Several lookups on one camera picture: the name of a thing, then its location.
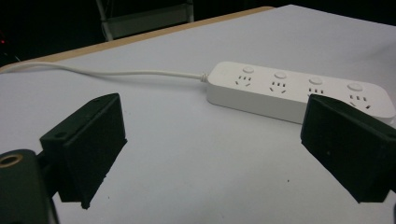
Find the white table surface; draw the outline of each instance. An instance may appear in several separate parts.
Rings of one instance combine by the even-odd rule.
[[[62,63],[209,73],[250,63],[372,82],[396,105],[396,27],[286,6]],[[38,139],[91,99],[121,97],[128,144],[89,210],[54,201],[61,223],[393,223],[396,196],[358,204],[301,145],[301,125],[210,104],[175,77],[0,76],[0,153]]]

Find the white cable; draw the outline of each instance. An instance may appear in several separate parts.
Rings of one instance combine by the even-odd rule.
[[[134,70],[134,71],[127,71],[127,72],[98,72],[92,70],[85,70],[76,67],[71,67],[59,63],[41,63],[41,62],[32,62],[32,63],[17,63],[6,68],[3,68],[0,71],[0,74],[4,73],[11,73],[15,71],[20,71],[30,67],[37,67],[37,66],[44,66],[44,67],[51,67],[56,69],[62,69],[70,72],[80,73],[83,75],[88,76],[95,76],[95,77],[112,77],[112,76],[131,76],[131,75],[160,75],[160,76],[168,76],[168,77],[187,77],[193,79],[199,79],[202,82],[206,82],[207,74],[191,74],[191,73],[178,73],[178,72],[167,72],[167,71],[159,71],[159,70]]]

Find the dark background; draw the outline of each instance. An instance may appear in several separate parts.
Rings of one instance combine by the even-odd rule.
[[[13,63],[14,56],[23,61],[105,41],[94,0],[0,1],[0,65]],[[119,16],[182,2],[116,0],[107,13]],[[396,25],[396,8],[384,0],[194,0],[194,16],[199,21],[254,7],[289,4]]]

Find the black 3d-printed part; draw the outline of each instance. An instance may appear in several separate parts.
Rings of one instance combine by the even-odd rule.
[[[0,155],[0,223],[58,223],[32,150]]]
[[[383,202],[395,190],[396,131],[341,101],[311,95],[302,143],[360,202]]]
[[[120,96],[89,101],[40,138],[47,162],[58,170],[63,202],[87,209],[126,144]]]

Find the electrical outlet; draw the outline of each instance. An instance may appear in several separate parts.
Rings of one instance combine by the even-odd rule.
[[[241,87],[248,87],[251,84],[251,77],[244,75],[244,76],[238,76],[238,78],[235,81],[236,86],[241,86]]]
[[[214,105],[296,123],[303,123],[310,94],[341,100],[387,124],[396,115],[385,90],[366,82],[230,62],[219,63],[207,82]]]

